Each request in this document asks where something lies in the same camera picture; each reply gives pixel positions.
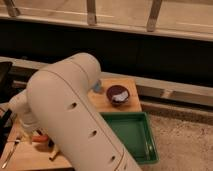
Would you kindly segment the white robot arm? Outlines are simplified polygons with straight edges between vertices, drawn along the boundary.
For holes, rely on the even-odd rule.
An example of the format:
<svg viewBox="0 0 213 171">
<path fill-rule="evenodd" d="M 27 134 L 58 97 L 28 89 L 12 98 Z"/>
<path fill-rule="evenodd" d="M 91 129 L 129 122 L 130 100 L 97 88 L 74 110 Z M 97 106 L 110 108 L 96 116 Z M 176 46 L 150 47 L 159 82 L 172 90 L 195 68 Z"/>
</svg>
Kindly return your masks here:
<svg viewBox="0 0 213 171">
<path fill-rule="evenodd" d="M 77 53 L 33 74 L 9 108 L 27 133 L 43 129 L 76 171 L 141 171 L 88 98 L 100 74 L 95 57 Z"/>
</svg>

